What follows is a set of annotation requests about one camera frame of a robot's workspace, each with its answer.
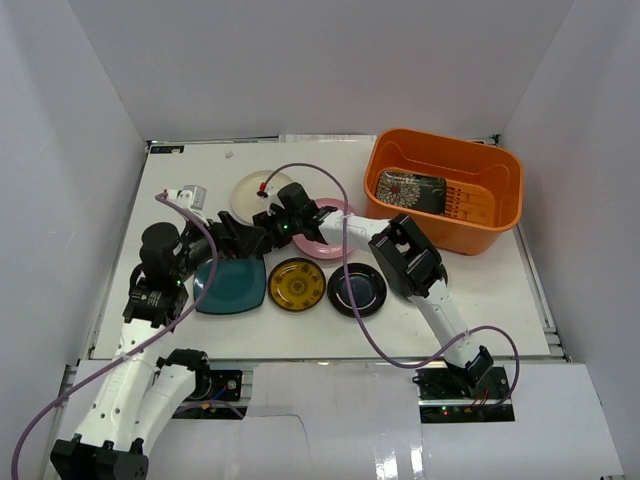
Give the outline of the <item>teal square plate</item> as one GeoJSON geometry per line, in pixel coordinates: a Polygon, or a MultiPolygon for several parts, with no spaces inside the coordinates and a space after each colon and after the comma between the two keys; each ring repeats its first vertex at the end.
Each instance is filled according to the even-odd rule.
{"type": "Polygon", "coordinates": [[[196,310],[206,315],[233,315],[260,307],[266,294],[262,256],[220,259],[213,284],[196,310]]]}

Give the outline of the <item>black floral rectangular plate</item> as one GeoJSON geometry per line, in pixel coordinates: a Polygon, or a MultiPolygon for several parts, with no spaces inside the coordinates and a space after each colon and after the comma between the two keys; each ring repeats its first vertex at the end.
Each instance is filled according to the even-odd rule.
{"type": "Polygon", "coordinates": [[[383,170],[375,197],[385,204],[443,215],[446,210],[447,182],[442,177],[383,170]]]}

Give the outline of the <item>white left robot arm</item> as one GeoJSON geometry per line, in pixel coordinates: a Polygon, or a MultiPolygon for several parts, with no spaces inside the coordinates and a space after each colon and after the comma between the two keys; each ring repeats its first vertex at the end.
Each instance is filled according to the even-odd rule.
{"type": "Polygon", "coordinates": [[[226,212],[216,222],[183,214],[182,230],[160,222],[142,234],[116,354],[94,374],[102,384],[72,438],[57,440],[50,454],[62,479],[146,478],[153,443],[178,406],[210,390],[205,352],[163,353],[179,320],[194,309],[186,282],[205,264],[271,247],[264,228],[242,225],[226,212]]]}

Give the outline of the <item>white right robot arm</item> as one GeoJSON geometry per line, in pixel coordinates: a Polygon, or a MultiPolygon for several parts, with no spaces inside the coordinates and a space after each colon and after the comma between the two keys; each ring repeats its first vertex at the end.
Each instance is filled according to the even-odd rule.
{"type": "Polygon", "coordinates": [[[296,235],[310,241],[338,244],[370,252],[387,285],[421,312],[444,351],[453,390],[472,399],[488,385],[494,365],[489,350],[473,336],[451,299],[448,276],[436,247],[406,214],[390,220],[365,218],[345,208],[320,207],[299,183],[281,188],[279,201],[252,216],[272,246],[296,235]]]}

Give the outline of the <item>orange plastic bin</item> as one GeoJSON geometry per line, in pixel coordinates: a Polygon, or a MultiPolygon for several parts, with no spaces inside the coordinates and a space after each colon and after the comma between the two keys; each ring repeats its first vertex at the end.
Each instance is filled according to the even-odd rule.
{"type": "Polygon", "coordinates": [[[366,215],[410,215],[436,247],[473,256],[485,252],[520,220],[524,171],[511,152],[406,128],[380,134],[363,180],[366,215]],[[381,202],[375,189],[383,170],[442,177],[446,210],[433,215],[381,202]]]}

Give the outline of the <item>cream round plate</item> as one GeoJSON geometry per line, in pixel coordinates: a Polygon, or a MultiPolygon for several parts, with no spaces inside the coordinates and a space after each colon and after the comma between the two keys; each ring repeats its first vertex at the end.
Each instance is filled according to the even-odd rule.
{"type": "Polygon", "coordinates": [[[243,223],[252,225],[254,215],[267,212],[273,203],[281,205],[277,193],[283,187],[293,183],[288,175],[277,173],[267,185],[267,197],[260,197],[257,192],[270,174],[269,170],[252,172],[235,185],[230,203],[234,215],[243,223]]]}

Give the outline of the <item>pink round plate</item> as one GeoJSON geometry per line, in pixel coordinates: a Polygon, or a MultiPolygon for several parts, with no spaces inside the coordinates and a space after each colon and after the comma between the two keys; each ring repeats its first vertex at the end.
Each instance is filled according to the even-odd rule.
{"type": "MultiPolygon", "coordinates": [[[[315,203],[318,207],[335,207],[338,210],[344,209],[344,202],[335,198],[317,198],[315,203]]],[[[294,245],[305,255],[319,260],[335,260],[339,259],[342,254],[342,246],[340,244],[323,244],[312,242],[304,235],[299,234],[293,237],[294,245]]]]}

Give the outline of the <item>yellow patterned round plate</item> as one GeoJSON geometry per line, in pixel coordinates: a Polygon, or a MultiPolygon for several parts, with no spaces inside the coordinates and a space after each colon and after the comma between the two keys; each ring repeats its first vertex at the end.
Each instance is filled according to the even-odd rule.
{"type": "Polygon", "coordinates": [[[280,262],[267,279],[270,300],[288,312],[304,312],[315,307],[326,289],[327,280],[321,267],[302,257],[280,262]]]}

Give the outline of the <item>black glossy round plate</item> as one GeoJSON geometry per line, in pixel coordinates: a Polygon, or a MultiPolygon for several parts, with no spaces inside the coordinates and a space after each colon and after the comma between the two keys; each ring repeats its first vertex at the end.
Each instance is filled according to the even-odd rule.
{"type": "MultiPolygon", "coordinates": [[[[387,285],[383,276],[374,267],[364,263],[350,262],[347,268],[360,317],[366,318],[375,314],[382,308],[387,298],[387,285]]],[[[326,293],[329,302],[340,314],[350,318],[355,317],[343,266],[332,273],[326,293]]]]}

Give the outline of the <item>dark label sticker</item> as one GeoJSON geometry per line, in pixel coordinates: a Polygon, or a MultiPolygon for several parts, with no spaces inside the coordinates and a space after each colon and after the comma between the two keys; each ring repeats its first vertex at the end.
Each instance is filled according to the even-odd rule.
{"type": "Polygon", "coordinates": [[[149,149],[151,155],[154,154],[182,154],[183,145],[152,145],[149,149]]]}

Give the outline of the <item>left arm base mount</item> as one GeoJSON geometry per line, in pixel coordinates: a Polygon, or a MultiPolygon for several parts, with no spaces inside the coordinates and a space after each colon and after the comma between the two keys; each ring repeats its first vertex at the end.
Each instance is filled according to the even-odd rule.
{"type": "Polygon", "coordinates": [[[204,387],[188,397],[173,414],[182,420],[242,420],[247,406],[242,398],[241,370],[211,370],[204,387]]]}

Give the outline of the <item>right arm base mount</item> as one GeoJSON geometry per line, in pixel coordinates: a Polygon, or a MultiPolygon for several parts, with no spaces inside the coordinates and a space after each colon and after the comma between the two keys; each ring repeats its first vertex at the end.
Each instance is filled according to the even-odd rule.
{"type": "Polygon", "coordinates": [[[422,424],[511,423],[512,402],[505,400],[510,383],[503,367],[493,367],[474,388],[458,383],[444,368],[417,370],[412,378],[417,387],[422,424]]]}

